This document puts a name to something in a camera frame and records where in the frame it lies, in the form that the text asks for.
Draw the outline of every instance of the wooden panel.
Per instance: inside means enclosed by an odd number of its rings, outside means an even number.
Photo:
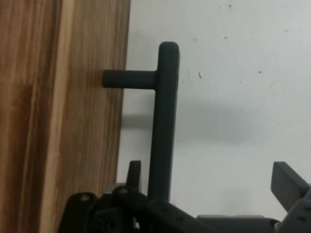
[[[0,232],[37,232],[59,2],[0,1]]]
[[[115,181],[130,1],[0,1],[0,233],[56,232],[74,192]]]

